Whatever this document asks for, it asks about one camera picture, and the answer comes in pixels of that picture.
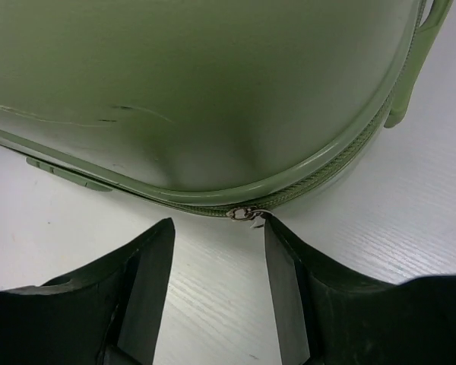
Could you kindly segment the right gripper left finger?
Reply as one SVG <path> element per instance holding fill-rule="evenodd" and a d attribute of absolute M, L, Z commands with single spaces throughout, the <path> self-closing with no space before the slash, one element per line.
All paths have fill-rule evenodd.
<path fill-rule="evenodd" d="M 40 286 L 0 290 L 0 364 L 151 364 L 173 263 L 163 219 Z"/>

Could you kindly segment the green hard-shell suitcase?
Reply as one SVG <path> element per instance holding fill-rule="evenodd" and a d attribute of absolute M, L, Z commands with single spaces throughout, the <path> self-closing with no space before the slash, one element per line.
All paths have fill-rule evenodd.
<path fill-rule="evenodd" d="M 0 146 L 254 221 L 404 118 L 449 1 L 0 1 Z"/>

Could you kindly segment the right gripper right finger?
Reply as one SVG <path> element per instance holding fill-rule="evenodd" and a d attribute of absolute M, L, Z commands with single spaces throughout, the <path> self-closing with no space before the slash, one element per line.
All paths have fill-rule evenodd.
<path fill-rule="evenodd" d="M 264 247 L 282 363 L 456 364 L 456 275 L 380 281 L 275 217 Z"/>

